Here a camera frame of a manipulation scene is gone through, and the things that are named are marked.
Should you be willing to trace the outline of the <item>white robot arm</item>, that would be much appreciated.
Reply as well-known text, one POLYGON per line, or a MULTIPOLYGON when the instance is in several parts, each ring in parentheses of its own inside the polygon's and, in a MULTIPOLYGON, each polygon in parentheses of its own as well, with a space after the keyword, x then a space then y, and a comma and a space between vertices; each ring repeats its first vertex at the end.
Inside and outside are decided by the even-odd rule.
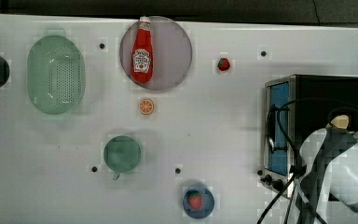
POLYGON ((288 224, 324 224, 334 196, 358 216, 358 132, 322 128, 303 142, 305 174, 295 180, 288 224))

